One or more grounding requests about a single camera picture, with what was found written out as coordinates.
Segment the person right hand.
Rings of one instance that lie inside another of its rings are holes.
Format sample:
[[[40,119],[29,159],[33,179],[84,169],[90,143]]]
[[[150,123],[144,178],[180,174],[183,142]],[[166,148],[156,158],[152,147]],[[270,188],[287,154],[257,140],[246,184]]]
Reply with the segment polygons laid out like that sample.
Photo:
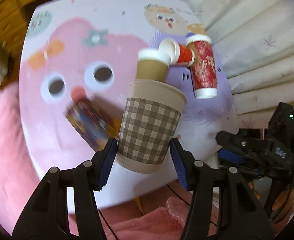
[[[272,206],[272,227],[275,234],[279,234],[288,224],[294,211],[294,190],[283,191]]]

